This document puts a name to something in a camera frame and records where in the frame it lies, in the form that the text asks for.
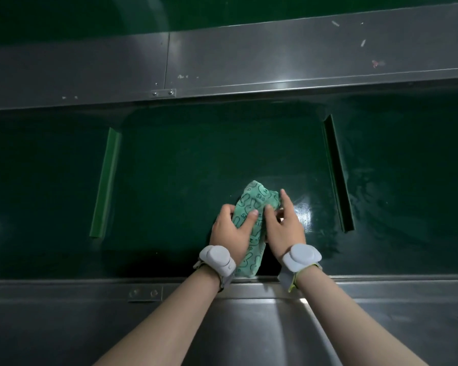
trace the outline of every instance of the bolt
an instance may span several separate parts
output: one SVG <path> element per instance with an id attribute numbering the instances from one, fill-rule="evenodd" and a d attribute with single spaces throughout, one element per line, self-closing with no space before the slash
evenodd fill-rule
<path id="1" fill-rule="evenodd" d="M 134 297 L 137 297 L 138 294 L 139 294 L 139 289 L 134 289 L 130 291 L 129 296 L 131 298 L 134 298 Z"/>

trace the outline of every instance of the bare skin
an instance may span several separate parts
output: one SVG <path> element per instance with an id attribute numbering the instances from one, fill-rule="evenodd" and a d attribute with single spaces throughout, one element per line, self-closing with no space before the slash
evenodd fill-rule
<path id="1" fill-rule="evenodd" d="M 305 243 L 302 224 L 284 190 L 283 222 L 271 206 L 265 208 L 268 243 L 280 260 L 297 243 Z M 234 205 L 222 206 L 212 227 L 211 245 L 225 246 L 236 264 L 244 258 L 258 213 L 248 214 L 237 229 L 231 221 Z M 424 366 L 406 346 L 358 306 L 332 279 L 315 266 L 297 276 L 305 295 L 344 366 Z M 180 365 L 207 310 L 220 288 L 220 278 L 208 266 L 191 274 L 146 320 L 95 363 L 109 365 Z"/>

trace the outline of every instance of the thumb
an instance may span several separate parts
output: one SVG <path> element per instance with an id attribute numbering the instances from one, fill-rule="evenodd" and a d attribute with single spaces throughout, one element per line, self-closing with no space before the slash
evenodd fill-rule
<path id="1" fill-rule="evenodd" d="M 242 230 L 244 233 L 246 233 L 248 236 L 251 235 L 253 226 L 258 219 L 258 214 L 259 214 L 258 210 L 253 209 L 250 213 L 248 213 L 246 220 L 243 222 L 241 227 L 239 227 L 239 229 Z"/>
<path id="2" fill-rule="evenodd" d="M 269 234 L 275 231 L 277 226 L 280 226 L 275 216 L 275 209 L 269 204 L 265 205 L 265 220 L 266 220 L 266 229 Z"/>

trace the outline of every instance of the wrist device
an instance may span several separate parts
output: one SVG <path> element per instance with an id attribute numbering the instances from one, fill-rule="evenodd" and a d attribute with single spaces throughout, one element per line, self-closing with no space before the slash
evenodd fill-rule
<path id="1" fill-rule="evenodd" d="M 199 268 L 206 264 L 217 272 L 221 278 L 222 291 L 234 278 L 236 262 L 231 258 L 231 254 L 224 246 L 206 246 L 199 254 L 199 261 L 193 268 Z"/>
<path id="2" fill-rule="evenodd" d="M 313 246 L 307 244 L 295 244 L 283 256 L 282 270 L 278 275 L 278 280 L 281 285 L 291 292 L 295 285 L 297 274 L 309 266 L 317 266 L 322 269 L 318 263 L 322 259 L 322 255 Z"/>

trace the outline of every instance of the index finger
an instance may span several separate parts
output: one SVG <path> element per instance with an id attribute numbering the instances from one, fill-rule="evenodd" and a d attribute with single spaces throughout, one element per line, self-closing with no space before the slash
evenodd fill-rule
<path id="1" fill-rule="evenodd" d="M 224 204 L 221 208 L 221 211 L 219 212 L 219 215 L 217 216 L 217 220 L 220 221 L 222 219 L 229 218 L 231 219 L 231 214 L 234 213 L 234 209 L 236 209 L 235 205 L 232 204 Z"/>
<path id="2" fill-rule="evenodd" d="M 289 218 L 290 216 L 296 216 L 295 211 L 293 209 L 293 203 L 290 200 L 290 197 L 285 192 L 285 190 L 281 189 L 280 197 L 282 198 L 283 216 L 285 218 Z"/>

